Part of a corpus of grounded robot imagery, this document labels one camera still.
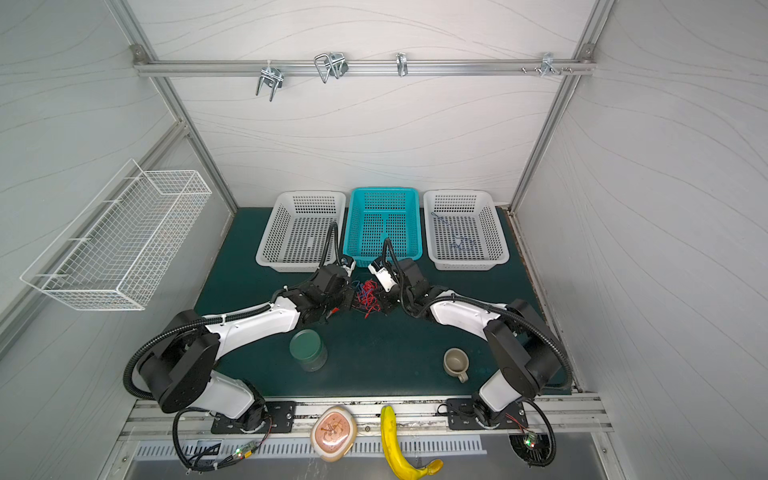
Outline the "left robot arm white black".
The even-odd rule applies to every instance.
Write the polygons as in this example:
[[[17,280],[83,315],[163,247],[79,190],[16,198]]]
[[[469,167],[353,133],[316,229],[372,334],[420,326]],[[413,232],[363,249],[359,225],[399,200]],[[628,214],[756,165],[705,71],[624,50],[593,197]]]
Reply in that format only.
[[[354,261],[342,253],[339,226],[327,229],[321,259],[309,279],[284,286],[265,303],[221,314],[177,314],[167,327],[130,357],[124,389],[153,400],[165,413],[211,412],[245,432],[257,430],[268,409],[249,382],[216,371],[225,355],[263,338],[293,331],[342,309]]]

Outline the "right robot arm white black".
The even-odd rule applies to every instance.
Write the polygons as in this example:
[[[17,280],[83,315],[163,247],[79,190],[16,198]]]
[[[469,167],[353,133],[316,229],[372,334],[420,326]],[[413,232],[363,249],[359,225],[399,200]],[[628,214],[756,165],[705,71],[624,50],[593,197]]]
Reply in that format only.
[[[573,386],[564,345],[527,302],[488,303],[432,285],[413,260],[397,258],[389,239],[384,240],[370,271],[396,296],[407,315],[487,342],[497,371],[472,397],[472,412],[480,427],[496,428],[508,406],[532,401],[546,388]]]

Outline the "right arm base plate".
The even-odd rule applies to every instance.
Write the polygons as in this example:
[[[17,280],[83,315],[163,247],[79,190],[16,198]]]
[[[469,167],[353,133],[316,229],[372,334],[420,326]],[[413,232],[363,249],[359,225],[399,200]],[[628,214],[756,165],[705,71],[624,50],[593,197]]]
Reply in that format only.
[[[448,428],[464,430],[522,430],[528,429],[523,403],[512,402],[501,411],[494,411],[479,398],[449,398],[436,409],[437,416],[447,418]]]

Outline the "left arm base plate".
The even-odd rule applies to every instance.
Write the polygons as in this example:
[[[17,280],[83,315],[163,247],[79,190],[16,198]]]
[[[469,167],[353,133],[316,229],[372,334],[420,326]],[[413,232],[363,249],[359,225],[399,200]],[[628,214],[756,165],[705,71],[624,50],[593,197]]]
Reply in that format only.
[[[214,416],[212,434],[290,433],[297,403],[295,401],[256,402],[241,417],[230,419],[223,414]]]

